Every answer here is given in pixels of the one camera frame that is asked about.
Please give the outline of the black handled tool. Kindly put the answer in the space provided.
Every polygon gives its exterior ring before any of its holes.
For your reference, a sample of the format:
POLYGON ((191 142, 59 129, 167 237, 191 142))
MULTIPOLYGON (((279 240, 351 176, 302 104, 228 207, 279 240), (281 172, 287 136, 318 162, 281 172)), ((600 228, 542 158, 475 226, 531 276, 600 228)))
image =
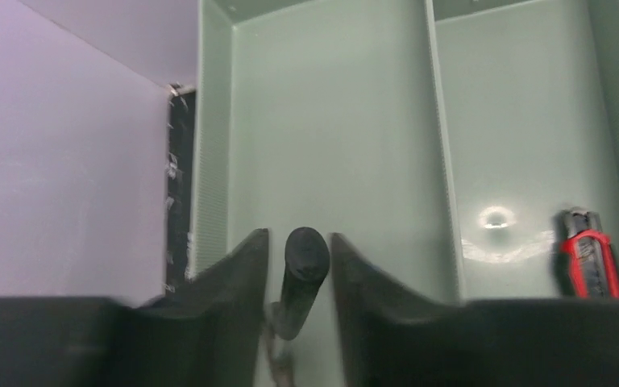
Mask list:
POLYGON ((330 251, 312 227, 298 227, 285 243, 280 298, 265 307, 262 340, 276 386, 294 386, 290 344, 299 335, 330 271, 330 251))

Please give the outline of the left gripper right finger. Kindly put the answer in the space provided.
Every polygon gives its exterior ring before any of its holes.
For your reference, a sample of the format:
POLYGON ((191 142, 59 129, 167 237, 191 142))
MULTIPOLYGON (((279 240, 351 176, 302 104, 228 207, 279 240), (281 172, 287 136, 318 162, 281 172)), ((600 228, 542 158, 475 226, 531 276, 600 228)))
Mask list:
POLYGON ((619 386, 617 300, 438 303, 330 245, 348 386, 619 386))

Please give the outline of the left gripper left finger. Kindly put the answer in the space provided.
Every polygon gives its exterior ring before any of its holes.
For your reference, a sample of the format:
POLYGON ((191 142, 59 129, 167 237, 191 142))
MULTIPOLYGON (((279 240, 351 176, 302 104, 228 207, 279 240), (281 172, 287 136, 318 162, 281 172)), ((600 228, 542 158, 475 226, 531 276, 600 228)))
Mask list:
POLYGON ((0 297, 0 386, 251 386, 269 232, 254 230, 179 292, 0 297))

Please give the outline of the green plastic tool box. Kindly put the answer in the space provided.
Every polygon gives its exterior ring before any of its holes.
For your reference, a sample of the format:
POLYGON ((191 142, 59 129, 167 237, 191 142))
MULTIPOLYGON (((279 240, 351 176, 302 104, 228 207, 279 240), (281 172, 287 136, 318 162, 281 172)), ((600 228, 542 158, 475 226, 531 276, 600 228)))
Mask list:
POLYGON ((556 298, 560 215, 619 257, 619 1, 202 1, 191 280, 256 228, 417 293, 556 298))

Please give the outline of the red utility knife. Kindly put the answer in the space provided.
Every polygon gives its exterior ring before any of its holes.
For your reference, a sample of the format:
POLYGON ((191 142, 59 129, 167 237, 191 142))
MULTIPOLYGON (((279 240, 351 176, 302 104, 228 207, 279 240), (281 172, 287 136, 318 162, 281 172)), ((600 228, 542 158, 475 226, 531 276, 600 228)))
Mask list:
POLYGON ((562 292, 576 298, 619 299, 619 262, 597 212, 582 207, 563 210, 555 275, 562 292))

